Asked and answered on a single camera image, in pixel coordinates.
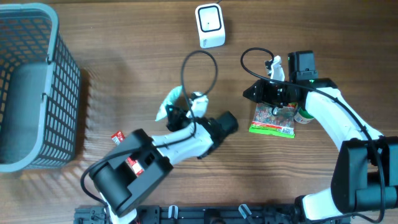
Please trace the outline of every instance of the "wooden table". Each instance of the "wooden table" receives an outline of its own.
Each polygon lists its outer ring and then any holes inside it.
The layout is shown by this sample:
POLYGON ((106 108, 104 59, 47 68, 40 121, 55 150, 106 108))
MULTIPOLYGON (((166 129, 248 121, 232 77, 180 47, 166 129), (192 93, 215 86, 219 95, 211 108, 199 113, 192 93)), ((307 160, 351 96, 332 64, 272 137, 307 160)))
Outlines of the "wooden table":
MULTIPOLYGON (((180 84, 182 60, 200 48, 194 14, 200 4, 51 4, 84 70, 77 155, 62 170, 0 174, 1 223, 71 223, 75 208, 97 204, 82 192, 79 178, 114 147, 113 133, 168 132, 164 121, 154 119, 160 102, 180 84)), ((250 47, 280 55, 286 74, 289 52, 313 50, 320 77, 331 78, 370 125, 386 136, 398 134, 397 2, 225 0, 221 7, 226 43, 208 49, 220 72, 206 115, 230 110, 239 131, 205 159, 175 166, 145 205, 291 203, 330 186, 338 151, 316 121, 296 124, 295 139, 248 132, 255 104, 242 92, 256 79, 241 68, 239 58, 250 47)), ((269 56, 258 52, 245 63, 264 74, 265 60, 269 56)), ((187 88, 205 90, 213 73, 208 58, 193 58, 186 69, 187 88)), ((398 211, 389 210, 384 223, 397 218, 398 211)), ((366 222, 357 218, 353 223, 366 222)))

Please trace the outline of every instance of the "green snack packet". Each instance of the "green snack packet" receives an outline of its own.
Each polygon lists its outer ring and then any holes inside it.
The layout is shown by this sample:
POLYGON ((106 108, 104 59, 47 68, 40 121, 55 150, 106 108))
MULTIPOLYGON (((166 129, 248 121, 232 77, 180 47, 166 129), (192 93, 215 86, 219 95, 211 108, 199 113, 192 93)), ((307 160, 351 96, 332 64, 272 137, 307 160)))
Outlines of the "green snack packet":
POLYGON ((283 108, 275 108, 277 116, 274 116, 271 106, 258 103, 249 132, 294 138, 294 111, 295 105, 290 104, 283 108))

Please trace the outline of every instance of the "black cable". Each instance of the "black cable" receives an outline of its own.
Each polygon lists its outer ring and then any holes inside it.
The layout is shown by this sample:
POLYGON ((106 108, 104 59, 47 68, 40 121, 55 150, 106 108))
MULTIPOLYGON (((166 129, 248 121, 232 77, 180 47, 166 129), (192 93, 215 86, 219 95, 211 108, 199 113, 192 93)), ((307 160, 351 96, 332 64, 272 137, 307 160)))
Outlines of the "black cable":
POLYGON ((243 63, 243 57, 244 57, 248 52, 250 52, 250 51, 252 51, 252 50, 260 50, 260 51, 263 51, 263 52, 267 52, 267 53, 269 53, 269 54, 271 55, 271 57, 272 57, 271 63, 272 63, 273 60, 274 60, 274 54, 273 54, 271 51, 267 50, 267 49, 263 49, 263 48, 260 48, 260 47, 253 47, 253 48, 247 49, 247 50, 245 50, 245 51, 243 52, 243 54, 242 54, 242 56, 241 56, 241 65, 242 65, 242 67, 243 67, 243 69, 244 69, 245 71, 247 71, 248 73, 250 73, 251 75, 253 75, 253 76, 257 77, 257 78, 260 78, 260 79, 263 79, 263 80, 266 80, 266 81, 269 81, 269 82, 274 82, 274 83, 278 83, 278 84, 281 84, 281 85, 293 86, 293 87, 301 88, 301 89, 308 90, 308 91, 314 91, 315 93, 319 93, 319 94, 321 94, 321 95, 323 95, 323 96, 325 96, 325 97, 327 97, 327 98, 333 100, 335 103, 337 103, 339 106, 341 106, 345 111, 347 111, 347 113, 352 117, 352 119, 353 119, 353 120, 355 121, 355 123, 358 125, 358 127, 359 127, 360 130, 361 130, 361 132, 364 133, 364 135, 365 135, 366 138, 368 139, 368 144, 369 144, 369 146, 370 146, 371 149, 373 150, 374 157, 376 158, 376 164, 377 164, 377 166, 378 166, 378 168, 379 168, 379 181, 380 181, 380 185, 381 185, 381 187, 380 187, 380 195, 381 195, 380 214, 379 214, 379 217, 377 218, 377 220, 370 219, 369 217, 367 217, 367 216, 365 216, 365 215, 362 215, 362 214, 360 214, 360 213, 354 213, 354 214, 352 214, 352 215, 361 217, 361 218, 363 218, 363 219, 365 219, 365 220, 367 220, 367 221, 369 221, 369 222, 371 222, 371 223, 380 223, 380 222, 383 220, 383 218, 384 218, 384 213, 385 213, 385 210, 386 210, 386 196, 385 196, 386 186, 385 186, 385 180, 384 180, 384 171, 383 171, 383 167, 382 167, 382 164, 381 164, 380 155, 379 155, 379 153, 378 153, 378 151, 377 151, 377 149, 376 149, 376 147, 375 147, 375 145, 374 145, 374 143, 373 143, 372 137, 371 137, 370 134, 368 133, 368 130, 366 129, 366 127, 362 125, 362 123, 361 123, 361 122, 359 121, 359 119, 355 116, 355 114, 354 114, 345 104, 343 104, 337 97, 333 97, 333 96, 331 96, 331 95, 329 95, 329 94, 327 94, 327 93, 325 93, 325 92, 323 92, 323 91, 317 90, 317 89, 315 89, 315 88, 311 88, 311 87, 307 87, 307 86, 302 86, 302 85, 298 85, 298 84, 294 84, 294 83, 290 83, 290 82, 284 82, 284 81, 279 81, 279 80, 272 80, 272 79, 270 79, 270 78, 263 77, 263 76, 261 76, 261 75, 258 75, 258 74, 256 74, 256 73, 250 71, 250 69, 248 69, 248 68, 244 65, 244 63, 243 63))
MULTIPOLYGON (((207 89, 207 91, 204 92, 204 94, 202 94, 202 95, 200 95, 200 96, 196 96, 195 98, 200 98, 200 97, 203 97, 203 96, 209 94, 209 92, 210 92, 210 91, 213 89, 213 87, 216 85, 216 81, 217 81, 217 78, 218 78, 218 66, 217 66, 216 59, 212 56, 212 54, 210 54, 209 52, 204 51, 204 50, 196 50, 196 51, 194 51, 194 52, 188 54, 188 56, 185 57, 185 59, 184 59, 184 61, 183 61, 183 63, 182 63, 182 66, 181 66, 181 74, 180 74, 180 75, 181 75, 182 93, 183 93, 184 98, 185 98, 185 101, 186 101, 186 103, 187 103, 187 105, 188 105, 188 109, 189 109, 189 111, 191 112, 191 117, 192 117, 192 121, 193 121, 193 132, 192 132, 188 137, 186 137, 186 138, 183 138, 183 139, 180 139, 180 140, 177 140, 177 141, 174 141, 174 142, 166 143, 166 144, 163 144, 163 145, 158 145, 158 146, 156 146, 156 147, 158 147, 158 148, 161 148, 161 147, 169 147, 169 146, 171 146, 171 145, 173 145, 173 144, 177 144, 177 143, 186 141, 186 140, 192 138, 192 137, 195 135, 196 131, 197 131, 197 124, 196 124, 196 122, 195 122, 195 115, 193 114, 193 111, 192 111, 192 109, 191 109, 190 102, 189 102, 189 97, 188 97, 187 91, 186 91, 186 89, 185 89, 183 74, 184 74, 185 66, 186 66, 186 64, 187 64, 187 62, 188 62, 188 60, 189 60, 189 58, 190 58, 192 55, 199 54, 199 53, 206 54, 206 55, 208 55, 208 56, 212 59, 212 61, 214 62, 215 68, 216 68, 216 73, 215 73, 214 80, 213 80, 213 82, 211 83, 209 89, 207 89)), ((114 158, 116 158, 116 157, 124 156, 124 155, 127 155, 127 154, 132 154, 133 152, 135 152, 135 151, 137 151, 137 150, 138 150, 138 148, 135 148, 135 149, 130 149, 130 150, 127 150, 127 151, 124 151, 124 152, 119 152, 119 153, 115 153, 115 154, 112 154, 112 155, 105 156, 105 157, 103 157, 102 159, 100 159, 100 160, 98 160, 97 162, 95 162, 94 164, 90 165, 90 166, 83 172, 83 174, 82 174, 81 177, 80 177, 80 186, 81 186, 81 189, 84 191, 84 193, 87 194, 87 196, 89 196, 89 197, 91 197, 92 199, 94 199, 94 200, 96 200, 96 201, 102 203, 102 204, 105 206, 106 211, 107 211, 107 216, 109 216, 108 204, 107 204, 104 200, 102 200, 101 198, 99 198, 99 197, 93 195, 90 191, 88 191, 88 189, 86 188, 86 185, 85 185, 85 177, 86 177, 87 174, 89 174, 96 166, 99 166, 99 165, 101 165, 101 164, 104 164, 105 162, 108 162, 109 160, 114 159, 114 158)))

